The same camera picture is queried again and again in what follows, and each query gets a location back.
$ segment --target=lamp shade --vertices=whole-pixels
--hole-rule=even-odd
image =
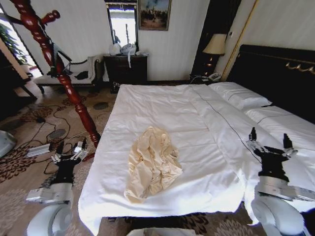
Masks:
[[[225,48],[225,38],[226,34],[215,33],[203,52],[207,54],[223,55]]]

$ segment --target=crumpled shirt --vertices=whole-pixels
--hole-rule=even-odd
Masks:
[[[149,126],[131,147],[125,197],[131,203],[142,203],[149,193],[168,188],[183,172],[177,157],[168,133]]]

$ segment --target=nightstand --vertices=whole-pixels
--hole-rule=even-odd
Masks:
[[[118,93],[121,84],[147,84],[147,56],[104,56],[110,83],[110,92]]]

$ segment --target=black headboard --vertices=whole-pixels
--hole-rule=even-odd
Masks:
[[[227,80],[315,123],[315,51],[242,45]]]

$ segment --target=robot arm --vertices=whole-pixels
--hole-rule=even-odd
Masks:
[[[43,208],[30,221],[28,236],[64,236],[72,220],[68,204],[53,204]]]
[[[262,170],[258,173],[259,183],[255,187],[252,209],[266,234],[310,236],[304,226],[303,216],[285,201],[293,199],[315,201],[315,192],[288,186],[289,179],[285,175],[282,162],[289,160],[297,152],[292,147],[290,138],[284,134],[284,150],[262,146],[256,141],[256,132],[253,128],[247,144],[261,158]]]
[[[303,216],[280,198],[256,194],[252,201],[252,210],[268,236],[295,236],[305,233]]]
[[[50,188],[31,190],[27,196],[30,202],[49,204],[29,223],[28,236],[64,236],[71,223],[73,168],[87,155],[86,140],[79,142],[70,155],[63,155],[62,151],[63,142],[52,156],[58,172]]]

